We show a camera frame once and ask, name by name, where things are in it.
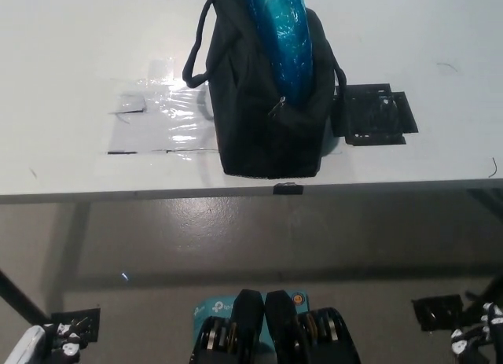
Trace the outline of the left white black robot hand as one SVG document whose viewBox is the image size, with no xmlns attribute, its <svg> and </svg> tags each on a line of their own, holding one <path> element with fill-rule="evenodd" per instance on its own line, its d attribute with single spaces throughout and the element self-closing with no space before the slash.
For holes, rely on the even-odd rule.
<svg viewBox="0 0 503 364">
<path fill-rule="evenodd" d="M 5 364 L 78 363 L 85 345 L 73 325 L 33 325 L 19 339 Z"/>
</svg>

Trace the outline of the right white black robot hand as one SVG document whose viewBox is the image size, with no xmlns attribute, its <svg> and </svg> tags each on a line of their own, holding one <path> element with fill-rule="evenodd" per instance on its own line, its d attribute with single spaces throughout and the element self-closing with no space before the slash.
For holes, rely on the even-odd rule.
<svg viewBox="0 0 503 364">
<path fill-rule="evenodd" d="M 502 363 L 502 310 L 495 303 L 483 305 L 482 325 L 463 332 L 455 329 L 450 335 L 451 351 L 456 363 L 490 363 L 479 352 L 482 346 L 490 345 L 495 352 L 495 362 Z"/>
</svg>

